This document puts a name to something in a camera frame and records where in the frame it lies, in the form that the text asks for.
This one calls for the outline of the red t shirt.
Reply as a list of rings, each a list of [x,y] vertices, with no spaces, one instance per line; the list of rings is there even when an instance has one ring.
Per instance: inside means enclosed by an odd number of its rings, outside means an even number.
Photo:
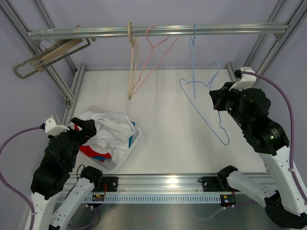
[[[96,128],[94,125],[88,125],[85,128],[85,131],[81,129],[77,124],[73,125],[73,130],[79,134],[81,141],[79,143],[79,150],[84,153],[86,156],[98,160],[100,162],[104,162],[105,160],[111,159],[111,154],[107,153],[99,153],[97,150],[94,150],[93,147],[90,147],[86,142],[96,135]]]

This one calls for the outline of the white t shirt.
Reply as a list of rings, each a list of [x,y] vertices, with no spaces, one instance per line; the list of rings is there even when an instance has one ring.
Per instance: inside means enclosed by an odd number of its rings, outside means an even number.
[[[94,121],[96,134],[79,150],[87,157],[116,166],[130,148],[130,139],[136,134],[135,124],[124,112],[94,113],[86,111],[77,118]]]

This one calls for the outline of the blue wire hanger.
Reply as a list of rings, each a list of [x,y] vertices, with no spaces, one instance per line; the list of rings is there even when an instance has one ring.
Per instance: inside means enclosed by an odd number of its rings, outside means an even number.
[[[210,130],[210,134],[220,141],[224,146],[230,144],[229,134],[222,124],[222,118],[219,112],[213,110],[209,102],[209,91],[213,87],[214,80],[218,77],[221,70],[220,63],[214,61],[210,64],[213,67],[213,74],[206,77],[201,74],[197,76],[196,70],[192,69],[192,79],[179,79],[179,86],[182,89],[187,100],[190,102],[195,113],[200,117]]]

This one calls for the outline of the blue t shirt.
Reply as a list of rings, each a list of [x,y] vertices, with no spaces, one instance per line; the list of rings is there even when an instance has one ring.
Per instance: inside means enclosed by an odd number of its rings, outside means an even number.
[[[130,123],[132,125],[131,130],[134,131],[134,134],[130,136],[129,139],[124,139],[124,141],[122,141],[115,137],[110,131],[107,131],[106,128],[103,128],[97,134],[98,137],[94,143],[89,146],[93,147],[94,150],[97,150],[99,153],[109,152],[111,154],[111,159],[105,160],[104,162],[109,161],[112,162],[112,164],[117,165],[132,146],[132,140],[136,134],[135,122],[131,121]]]

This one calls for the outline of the light blue hanger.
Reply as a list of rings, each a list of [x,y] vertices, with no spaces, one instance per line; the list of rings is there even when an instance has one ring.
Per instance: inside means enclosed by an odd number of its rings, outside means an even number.
[[[190,58],[191,58],[191,62],[192,62],[192,84],[193,84],[194,98],[196,98],[196,86],[195,86],[195,77],[196,77],[196,75],[195,75],[195,57],[194,57],[196,31],[197,31],[197,28],[196,28],[196,25],[194,25],[194,33],[190,37],[190,40],[189,40]]]

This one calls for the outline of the beige plastic hanger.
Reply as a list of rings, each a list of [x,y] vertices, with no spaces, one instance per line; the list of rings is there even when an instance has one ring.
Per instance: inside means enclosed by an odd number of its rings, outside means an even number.
[[[132,22],[128,23],[127,31],[128,31],[129,43],[131,46],[130,73],[129,73],[129,84],[128,84],[128,100],[131,100],[135,84],[136,73],[137,73],[139,38],[132,36]]]

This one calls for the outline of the pink hanger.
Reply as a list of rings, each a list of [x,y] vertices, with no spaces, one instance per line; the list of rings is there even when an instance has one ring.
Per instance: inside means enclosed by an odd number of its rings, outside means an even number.
[[[139,73],[138,79],[135,80],[135,84],[134,84],[134,89],[133,89],[133,93],[132,93],[132,97],[139,91],[139,89],[145,84],[145,82],[147,81],[147,79],[152,75],[153,71],[156,70],[156,68],[158,67],[158,65],[161,63],[161,61],[165,58],[165,56],[168,54],[168,52],[170,51],[170,49],[175,45],[175,43],[177,42],[177,40],[180,38],[180,36],[177,36],[174,41],[171,43],[171,45],[169,46],[169,48],[164,52],[164,54],[160,57],[160,59],[157,61],[157,63],[153,66],[153,68],[148,72],[147,76],[142,79],[143,73],[145,71],[145,68],[148,65],[149,60],[151,59],[154,50],[159,47],[160,45],[162,45],[164,42],[166,42],[168,39],[171,38],[170,36],[167,36],[165,39],[161,40],[160,42],[158,42],[157,44],[153,44],[152,41],[149,38],[149,32],[153,29],[155,29],[156,26],[154,25],[150,25],[147,29],[146,29],[146,33],[145,33],[145,38],[148,42],[148,45],[150,46],[151,50],[147,56],[147,59]]]

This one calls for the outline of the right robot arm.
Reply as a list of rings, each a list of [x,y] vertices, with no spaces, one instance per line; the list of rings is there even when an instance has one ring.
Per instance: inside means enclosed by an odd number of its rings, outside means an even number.
[[[307,204],[290,169],[290,145],[284,129],[269,117],[270,100],[260,89],[238,90],[227,82],[209,95],[213,108],[227,111],[242,130],[247,143],[259,154],[271,173],[276,189],[270,189],[229,165],[217,174],[222,190],[237,190],[261,205],[269,219],[281,228],[303,229],[307,225]]]

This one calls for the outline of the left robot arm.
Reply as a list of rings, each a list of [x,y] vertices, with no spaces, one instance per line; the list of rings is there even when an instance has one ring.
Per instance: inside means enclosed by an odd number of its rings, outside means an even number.
[[[34,172],[30,187],[32,203],[27,224],[31,230],[66,229],[85,197],[91,191],[102,188],[102,171],[87,166],[82,170],[79,180],[67,194],[62,205],[57,211],[54,210],[55,203],[75,167],[80,146],[96,135],[94,120],[74,117],[71,122],[81,130],[58,125],[52,116],[40,126],[48,135],[49,143],[40,166]]]

